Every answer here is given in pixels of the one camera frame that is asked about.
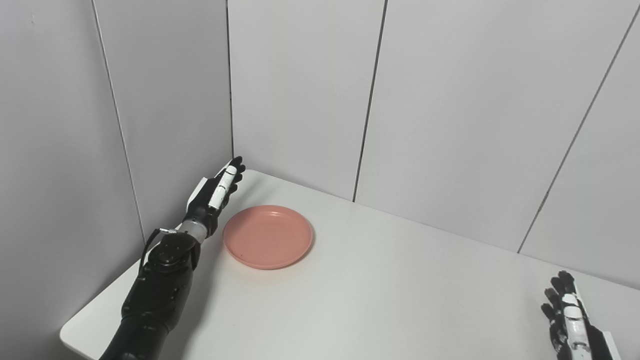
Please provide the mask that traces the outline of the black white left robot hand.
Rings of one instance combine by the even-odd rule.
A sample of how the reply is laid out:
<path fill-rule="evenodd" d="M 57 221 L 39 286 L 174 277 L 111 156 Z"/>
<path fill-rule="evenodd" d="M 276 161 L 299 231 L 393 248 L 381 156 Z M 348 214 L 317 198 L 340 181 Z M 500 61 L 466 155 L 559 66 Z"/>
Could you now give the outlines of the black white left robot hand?
<path fill-rule="evenodd" d="M 201 178 L 187 201 L 186 215 L 178 231 L 188 233 L 199 242 L 212 236 L 218 228 L 218 218 L 228 205 L 231 194 L 238 190 L 246 166 L 243 157 L 236 156 L 215 177 Z"/>

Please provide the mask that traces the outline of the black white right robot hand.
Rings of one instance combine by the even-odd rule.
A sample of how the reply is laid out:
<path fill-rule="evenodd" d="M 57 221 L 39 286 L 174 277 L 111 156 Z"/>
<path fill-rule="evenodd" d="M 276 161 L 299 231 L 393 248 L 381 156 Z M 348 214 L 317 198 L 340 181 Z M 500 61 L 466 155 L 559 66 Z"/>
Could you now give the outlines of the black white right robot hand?
<path fill-rule="evenodd" d="M 574 276 L 562 269 L 544 290 L 547 301 L 540 309 L 549 323 L 549 337 L 558 360 L 619 360 L 621 355 L 610 332 L 595 326 Z"/>

